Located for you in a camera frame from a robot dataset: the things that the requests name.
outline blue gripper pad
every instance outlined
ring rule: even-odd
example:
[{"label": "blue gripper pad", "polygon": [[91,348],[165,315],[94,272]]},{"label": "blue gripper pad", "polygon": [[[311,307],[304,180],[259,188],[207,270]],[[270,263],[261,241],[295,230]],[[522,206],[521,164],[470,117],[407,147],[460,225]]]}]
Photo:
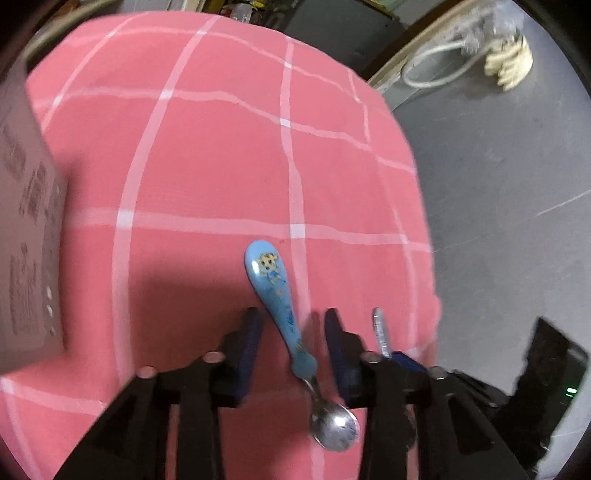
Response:
[{"label": "blue gripper pad", "polygon": [[213,384],[218,406],[237,407],[246,397],[262,330],[261,311],[250,307],[244,313],[240,330],[223,338],[220,350],[226,355],[226,360]]},{"label": "blue gripper pad", "polygon": [[329,351],[339,395],[349,408],[365,406],[365,386],[359,356],[365,351],[363,341],[354,333],[345,332],[336,309],[324,314],[324,337]]}]

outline gray floor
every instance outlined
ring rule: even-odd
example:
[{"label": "gray floor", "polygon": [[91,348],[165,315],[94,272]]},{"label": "gray floor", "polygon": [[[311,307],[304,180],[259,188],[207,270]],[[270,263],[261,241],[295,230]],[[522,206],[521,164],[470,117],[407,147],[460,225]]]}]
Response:
[{"label": "gray floor", "polygon": [[[413,147],[443,301],[439,362],[511,391],[535,318],[591,349],[591,99],[526,20],[534,67],[501,93],[476,66],[394,112]],[[591,381],[555,432],[551,478],[591,420]]]}]

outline metal spoon bowl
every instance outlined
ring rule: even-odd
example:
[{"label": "metal spoon bowl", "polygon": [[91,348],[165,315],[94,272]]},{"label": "metal spoon bowl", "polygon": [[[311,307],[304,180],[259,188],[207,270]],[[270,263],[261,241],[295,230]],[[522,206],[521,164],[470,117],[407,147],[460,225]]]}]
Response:
[{"label": "metal spoon bowl", "polygon": [[316,377],[304,380],[312,397],[310,431],[319,445],[331,452],[344,452],[359,439],[360,427],[353,413],[323,398]]}]

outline blue spoon handle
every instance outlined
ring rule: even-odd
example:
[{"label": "blue spoon handle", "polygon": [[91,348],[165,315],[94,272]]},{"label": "blue spoon handle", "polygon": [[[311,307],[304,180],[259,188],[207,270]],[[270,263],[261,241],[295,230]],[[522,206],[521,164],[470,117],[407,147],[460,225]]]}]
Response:
[{"label": "blue spoon handle", "polygon": [[252,288],[269,310],[287,345],[291,371],[298,378],[313,378],[318,363],[307,352],[297,327],[287,272],[279,253],[269,242],[257,240],[246,249],[244,264]]}]

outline pink tablecloth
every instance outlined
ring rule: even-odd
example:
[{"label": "pink tablecloth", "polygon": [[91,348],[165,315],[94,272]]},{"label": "pink tablecloth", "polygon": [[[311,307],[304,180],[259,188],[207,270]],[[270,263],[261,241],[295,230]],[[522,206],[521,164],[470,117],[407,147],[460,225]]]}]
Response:
[{"label": "pink tablecloth", "polygon": [[[78,28],[29,81],[69,198],[61,252],[66,351],[2,379],[0,433],[50,479],[140,365],[183,366],[258,304],[254,239],[290,273],[305,340],[334,386],[314,313],[337,307],[376,344],[432,360],[439,319],[414,160],[382,98],[278,32],[190,13]],[[267,321],[251,394],[222,413],[229,480],[345,480],[360,447],[324,452]],[[357,412],[363,421],[363,412]]]}]

